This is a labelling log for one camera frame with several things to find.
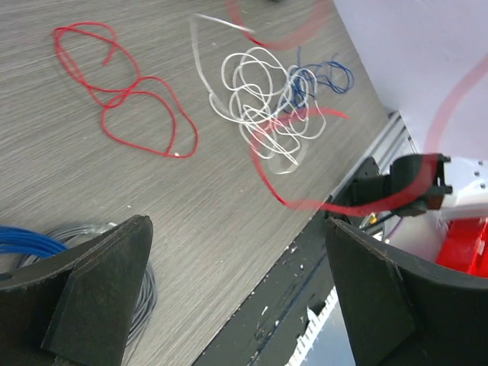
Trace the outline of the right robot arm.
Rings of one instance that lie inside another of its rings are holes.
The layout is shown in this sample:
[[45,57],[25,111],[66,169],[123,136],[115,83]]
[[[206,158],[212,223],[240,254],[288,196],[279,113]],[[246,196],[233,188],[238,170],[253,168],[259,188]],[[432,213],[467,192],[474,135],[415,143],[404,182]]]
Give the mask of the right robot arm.
[[343,220],[364,231],[375,231],[394,217],[416,217],[438,211],[447,220],[487,215],[487,162],[449,157],[440,153],[412,153],[393,160],[382,172],[369,156],[354,171],[332,204],[356,207],[392,198],[386,212],[355,219],[327,211],[325,218]]

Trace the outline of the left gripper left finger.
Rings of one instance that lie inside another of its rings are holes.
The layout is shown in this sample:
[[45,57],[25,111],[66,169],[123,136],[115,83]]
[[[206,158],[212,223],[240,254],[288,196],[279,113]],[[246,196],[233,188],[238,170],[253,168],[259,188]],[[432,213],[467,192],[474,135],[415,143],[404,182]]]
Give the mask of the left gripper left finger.
[[1,275],[3,365],[119,365],[153,240],[135,215]]

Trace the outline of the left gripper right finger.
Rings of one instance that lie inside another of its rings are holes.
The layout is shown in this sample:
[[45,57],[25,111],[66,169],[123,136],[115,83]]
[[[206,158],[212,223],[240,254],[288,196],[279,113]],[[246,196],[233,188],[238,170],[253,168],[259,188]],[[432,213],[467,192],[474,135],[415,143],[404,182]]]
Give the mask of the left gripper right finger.
[[487,280],[334,218],[326,251],[357,365],[485,365]]

